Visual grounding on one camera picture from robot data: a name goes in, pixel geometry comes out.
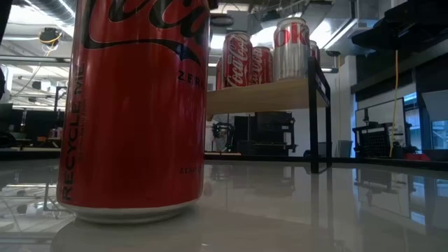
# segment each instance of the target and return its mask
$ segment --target cable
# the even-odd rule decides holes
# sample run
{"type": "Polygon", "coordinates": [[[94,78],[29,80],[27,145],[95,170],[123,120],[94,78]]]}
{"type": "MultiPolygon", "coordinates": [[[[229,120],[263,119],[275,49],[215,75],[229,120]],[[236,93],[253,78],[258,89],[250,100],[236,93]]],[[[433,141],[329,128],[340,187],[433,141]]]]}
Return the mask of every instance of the cable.
{"type": "MultiPolygon", "coordinates": [[[[49,54],[53,51],[53,45],[55,44],[55,41],[53,40],[53,42],[51,43],[51,50],[48,50],[44,57],[49,56],[49,54]]],[[[17,95],[19,95],[25,88],[28,87],[28,85],[31,83],[31,81],[33,80],[33,78],[36,76],[37,72],[39,71],[39,69],[41,69],[41,63],[39,63],[38,67],[36,68],[36,70],[34,70],[34,73],[31,75],[31,78],[29,78],[27,84],[25,84],[18,92],[16,92],[15,94],[12,94],[11,97],[16,97],[17,95]]]]}
{"type": "Polygon", "coordinates": [[[224,4],[223,8],[221,9],[221,13],[224,13],[224,8],[227,6],[227,3],[224,4]]]}
{"type": "Polygon", "coordinates": [[[393,101],[393,121],[392,121],[392,141],[389,157],[392,158],[393,142],[395,141],[395,115],[397,110],[397,94],[398,94],[398,50],[395,51],[395,100],[393,101]]]}
{"type": "Polygon", "coordinates": [[[240,9],[239,9],[239,7],[235,4],[235,3],[232,3],[233,4],[233,6],[235,6],[235,8],[238,10],[238,11],[241,11],[240,9]]]}

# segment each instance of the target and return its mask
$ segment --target black shelf leg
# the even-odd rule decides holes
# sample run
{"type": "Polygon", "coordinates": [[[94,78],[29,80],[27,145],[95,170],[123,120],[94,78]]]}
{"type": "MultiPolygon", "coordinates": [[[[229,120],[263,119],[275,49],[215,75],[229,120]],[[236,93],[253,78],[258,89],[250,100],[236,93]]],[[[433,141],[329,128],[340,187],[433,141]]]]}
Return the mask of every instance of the black shelf leg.
{"type": "Polygon", "coordinates": [[[332,143],[331,141],[331,101],[330,101],[330,90],[327,89],[325,91],[325,95],[330,103],[328,107],[325,108],[325,131],[326,131],[326,148],[327,148],[327,168],[331,167],[331,159],[332,159],[332,143]]]}
{"type": "Polygon", "coordinates": [[[317,147],[317,99],[316,67],[312,60],[308,63],[308,101],[309,101],[309,145],[311,150],[311,173],[319,173],[319,152],[317,147]]]}

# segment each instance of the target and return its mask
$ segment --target can lid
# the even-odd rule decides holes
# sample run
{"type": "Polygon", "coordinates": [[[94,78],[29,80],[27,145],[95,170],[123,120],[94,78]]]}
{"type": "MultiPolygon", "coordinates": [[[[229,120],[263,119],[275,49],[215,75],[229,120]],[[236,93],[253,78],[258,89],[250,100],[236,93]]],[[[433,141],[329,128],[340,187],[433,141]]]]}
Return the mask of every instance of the can lid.
{"type": "Polygon", "coordinates": [[[284,20],[282,20],[282,21],[280,21],[278,24],[277,24],[277,26],[279,26],[280,24],[283,24],[283,23],[285,23],[285,22],[291,22],[291,21],[296,21],[296,22],[302,22],[302,23],[304,23],[304,24],[306,24],[307,23],[307,21],[305,21],[303,18],[301,18],[301,17],[288,17],[288,18],[285,18],[284,20]]]}
{"type": "Polygon", "coordinates": [[[228,34],[226,34],[225,37],[227,38],[228,36],[230,36],[232,34],[244,34],[248,38],[250,38],[249,34],[247,34],[247,32],[244,32],[244,31],[232,31],[232,32],[229,32],[228,34]]]}
{"type": "Polygon", "coordinates": [[[266,48],[266,49],[268,49],[268,50],[271,50],[271,48],[268,48],[267,46],[262,46],[262,45],[260,45],[260,46],[254,46],[253,48],[266,48]]]}

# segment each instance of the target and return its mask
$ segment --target red can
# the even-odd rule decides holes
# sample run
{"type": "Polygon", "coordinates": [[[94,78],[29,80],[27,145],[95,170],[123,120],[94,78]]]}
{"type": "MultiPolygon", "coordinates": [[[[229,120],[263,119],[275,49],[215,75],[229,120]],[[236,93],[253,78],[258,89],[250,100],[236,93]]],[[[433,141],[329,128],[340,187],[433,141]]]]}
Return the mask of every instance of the red can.
{"type": "Polygon", "coordinates": [[[247,33],[227,34],[223,48],[224,88],[246,87],[251,83],[252,43],[247,33]]]}
{"type": "Polygon", "coordinates": [[[216,63],[216,90],[223,89],[223,65],[221,64],[221,59],[218,59],[216,63]]]}
{"type": "Polygon", "coordinates": [[[252,85],[271,83],[272,54],[265,46],[256,46],[252,49],[252,85]]]}
{"type": "Polygon", "coordinates": [[[138,223],[202,193],[206,0],[78,0],[57,199],[138,223]]]}

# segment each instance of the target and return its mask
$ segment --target yellow cable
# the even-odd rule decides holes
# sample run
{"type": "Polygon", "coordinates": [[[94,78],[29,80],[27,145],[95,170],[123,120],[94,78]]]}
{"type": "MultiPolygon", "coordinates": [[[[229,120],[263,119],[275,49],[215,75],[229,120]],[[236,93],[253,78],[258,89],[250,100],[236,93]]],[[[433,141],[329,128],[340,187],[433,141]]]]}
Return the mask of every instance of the yellow cable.
{"type": "Polygon", "coordinates": [[[61,34],[59,34],[59,36],[57,38],[54,38],[52,40],[43,41],[43,40],[39,39],[39,41],[42,42],[42,43],[52,43],[52,42],[56,42],[56,40],[58,40],[61,36],[62,36],[62,32],[61,32],[61,34]]]}
{"type": "Polygon", "coordinates": [[[397,110],[397,94],[398,94],[398,50],[395,51],[395,100],[393,102],[393,122],[392,122],[392,141],[389,157],[392,158],[393,142],[395,141],[395,115],[397,110]]]}

